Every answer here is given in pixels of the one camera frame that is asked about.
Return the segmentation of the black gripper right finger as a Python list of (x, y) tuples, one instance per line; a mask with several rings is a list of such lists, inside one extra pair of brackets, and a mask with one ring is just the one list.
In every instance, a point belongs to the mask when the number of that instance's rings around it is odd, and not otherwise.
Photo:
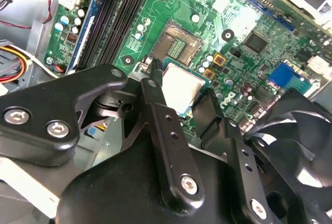
[(247, 133), (207, 88), (193, 104), (201, 148), (227, 159), (236, 223), (331, 223), (331, 115), (288, 90)]

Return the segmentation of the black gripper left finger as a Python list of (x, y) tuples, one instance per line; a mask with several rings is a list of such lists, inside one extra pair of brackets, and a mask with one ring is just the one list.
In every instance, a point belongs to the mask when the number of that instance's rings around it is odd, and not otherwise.
[(192, 213), (204, 189), (175, 110), (167, 107), (160, 85), (160, 62), (151, 76), (127, 78), (105, 64), (1, 97), (1, 180), (43, 213), (57, 211), (59, 198), (18, 165), (53, 167), (67, 163), (80, 135), (107, 117), (133, 124), (130, 147), (148, 128), (162, 196), (179, 213)]

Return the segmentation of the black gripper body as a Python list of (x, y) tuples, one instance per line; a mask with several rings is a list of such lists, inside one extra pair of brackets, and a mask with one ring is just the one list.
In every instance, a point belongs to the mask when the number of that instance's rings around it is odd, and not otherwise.
[(233, 223), (226, 159), (191, 149), (203, 205), (181, 216), (164, 203), (151, 142), (141, 142), (77, 176), (63, 192), (56, 223)]

